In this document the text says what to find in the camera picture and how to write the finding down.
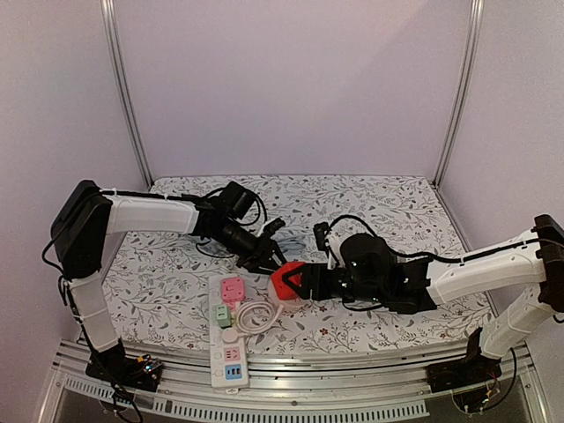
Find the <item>red cube socket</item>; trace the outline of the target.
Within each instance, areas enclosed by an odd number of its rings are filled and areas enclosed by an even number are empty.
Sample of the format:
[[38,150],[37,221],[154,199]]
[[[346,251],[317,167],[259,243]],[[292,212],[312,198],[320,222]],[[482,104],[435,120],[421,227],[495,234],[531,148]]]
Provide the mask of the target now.
[[297,301],[301,299],[293,286],[301,287],[301,271],[305,264],[300,261],[288,262],[271,275],[271,286],[277,300]]

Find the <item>pink plug adapter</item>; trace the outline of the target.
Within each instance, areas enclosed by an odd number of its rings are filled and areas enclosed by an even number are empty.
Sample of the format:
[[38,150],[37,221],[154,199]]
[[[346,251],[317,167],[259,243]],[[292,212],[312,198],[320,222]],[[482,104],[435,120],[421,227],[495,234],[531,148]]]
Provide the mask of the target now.
[[245,299],[244,280],[240,277],[222,279],[220,288],[221,298],[225,303],[238,302]]

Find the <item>green cube adapter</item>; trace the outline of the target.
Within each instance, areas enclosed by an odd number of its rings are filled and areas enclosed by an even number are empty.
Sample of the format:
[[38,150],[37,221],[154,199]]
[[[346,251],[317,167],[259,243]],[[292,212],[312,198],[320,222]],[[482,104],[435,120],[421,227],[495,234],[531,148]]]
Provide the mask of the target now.
[[226,304],[214,305],[212,307],[212,318],[221,329],[232,326],[231,310]]

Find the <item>white long power strip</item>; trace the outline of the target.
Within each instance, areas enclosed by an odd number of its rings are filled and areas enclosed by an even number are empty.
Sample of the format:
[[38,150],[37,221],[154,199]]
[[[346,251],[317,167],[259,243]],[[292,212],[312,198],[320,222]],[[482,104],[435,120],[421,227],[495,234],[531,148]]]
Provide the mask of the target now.
[[[209,296],[209,352],[211,386],[217,391],[235,394],[249,387],[247,349],[243,333],[234,324],[234,315],[241,301],[225,303],[221,298],[220,283],[224,278],[240,277],[235,273],[212,276],[208,282]],[[232,326],[221,329],[212,318],[214,305],[226,304],[232,314]]]

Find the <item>round pink socket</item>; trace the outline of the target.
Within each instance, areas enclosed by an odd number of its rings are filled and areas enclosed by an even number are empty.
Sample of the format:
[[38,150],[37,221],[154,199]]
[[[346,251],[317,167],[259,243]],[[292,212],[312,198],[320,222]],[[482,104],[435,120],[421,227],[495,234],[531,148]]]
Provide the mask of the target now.
[[267,284],[267,293],[270,303],[272,303],[275,307],[282,306],[286,311],[297,311],[306,305],[306,302],[300,298],[294,300],[281,300],[271,282]]

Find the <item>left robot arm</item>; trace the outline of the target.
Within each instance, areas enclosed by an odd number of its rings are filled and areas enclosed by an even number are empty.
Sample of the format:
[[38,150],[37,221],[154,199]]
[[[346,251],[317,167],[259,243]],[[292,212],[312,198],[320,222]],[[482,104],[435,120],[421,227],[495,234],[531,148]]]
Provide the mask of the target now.
[[103,291],[106,248],[127,233],[171,233],[217,242],[234,256],[237,267],[270,275],[286,259],[273,235],[282,219],[265,220],[258,233],[243,218],[262,199],[237,182],[203,195],[165,196],[148,192],[103,189],[83,180],[70,194],[51,228],[46,251],[56,260],[45,264],[59,272],[59,292],[78,323],[90,350],[87,375],[132,388],[155,390],[162,367],[144,356],[127,356],[112,322]]

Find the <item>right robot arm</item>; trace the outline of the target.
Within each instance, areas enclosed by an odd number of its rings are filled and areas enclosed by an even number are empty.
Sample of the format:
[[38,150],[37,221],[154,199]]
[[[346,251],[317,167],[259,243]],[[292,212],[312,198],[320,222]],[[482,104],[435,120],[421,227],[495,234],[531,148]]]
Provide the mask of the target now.
[[326,263],[291,262],[271,277],[302,300],[372,301],[399,315],[415,315],[474,293],[525,284],[504,312],[477,328],[458,360],[427,367],[432,392],[454,390],[501,376],[501,358],[544,321],[563,310],[563,229],[549,215],[517,237],[462,256],[400,253],[367,226],[338,238],[333,223],[315,225]]

